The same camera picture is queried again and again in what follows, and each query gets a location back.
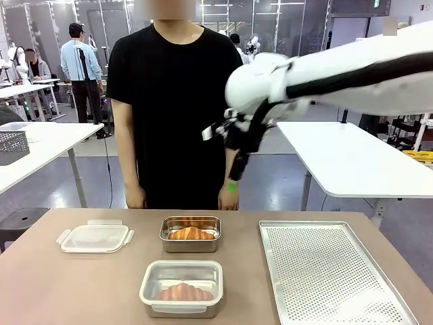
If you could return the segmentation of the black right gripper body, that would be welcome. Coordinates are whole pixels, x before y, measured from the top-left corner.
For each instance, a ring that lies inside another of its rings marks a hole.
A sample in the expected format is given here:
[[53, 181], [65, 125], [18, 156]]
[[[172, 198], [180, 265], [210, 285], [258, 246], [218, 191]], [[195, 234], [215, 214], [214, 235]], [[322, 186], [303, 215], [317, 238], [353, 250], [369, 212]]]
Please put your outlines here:
[[253, 116], [240, 114], [231, 121], [225, 139], [225, 147], [231, 150], [241, 150], [248, 153], [258, 152], [263, 136], [268, 130], [267, 123], [260, 123], [250, 131]]

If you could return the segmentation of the person's right hand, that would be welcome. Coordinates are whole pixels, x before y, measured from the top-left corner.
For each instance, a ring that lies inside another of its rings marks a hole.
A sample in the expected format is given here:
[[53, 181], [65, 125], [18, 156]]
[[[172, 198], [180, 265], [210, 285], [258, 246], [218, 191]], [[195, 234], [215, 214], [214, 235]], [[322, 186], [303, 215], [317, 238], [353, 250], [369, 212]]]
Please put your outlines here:
[[126, 204], [129, 209], [146, 209], [146, 195], [144, 189], [137, 184], [125, 186]]

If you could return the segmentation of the person's left hand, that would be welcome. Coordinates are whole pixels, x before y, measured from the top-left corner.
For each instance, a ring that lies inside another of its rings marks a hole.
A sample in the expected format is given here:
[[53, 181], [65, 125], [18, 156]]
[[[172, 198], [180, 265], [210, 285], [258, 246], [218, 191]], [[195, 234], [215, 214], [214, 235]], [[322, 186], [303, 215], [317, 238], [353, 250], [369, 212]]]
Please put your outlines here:
[[239, 209], [240, 193], [237, 184], [228, 183], [219, 192], [219, 210], [236, 211]]

